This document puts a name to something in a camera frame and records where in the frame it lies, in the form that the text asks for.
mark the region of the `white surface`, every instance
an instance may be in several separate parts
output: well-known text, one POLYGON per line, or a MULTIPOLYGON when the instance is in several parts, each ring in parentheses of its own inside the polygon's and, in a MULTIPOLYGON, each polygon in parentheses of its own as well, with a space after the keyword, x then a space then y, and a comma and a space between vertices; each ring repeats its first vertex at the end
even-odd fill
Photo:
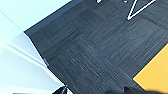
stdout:
POLYGON ((11 41, 19 34, 23 33, 16 25, 14 25, 5 15, 0 11, 0 37, 11 41))
POLYGON ((45 67, 18 53, 3 41, 0 41, 0 45, 0 86, 3 86, 0 92, 31 92, 31 89, 36 92, 54 92, 63 86, 45 67))
POLYGON ((27 54, 27 56, 34 61, 36 61, 39 64, 42 64, 46 67, 46 64, 44 63, 43 59, 41 58, 40 54, 36 50, 35 46, 29 39, 29 37, 25 33, 19 34, 17 37, 15 37, 11 43, 14 46, 17 46, 15 48, 18 48, 18 50, 22 50, 24 54, 27 54))
POLYGON ((0 10, 24 31, 69 1, 71 0, 0 0, 0 10))

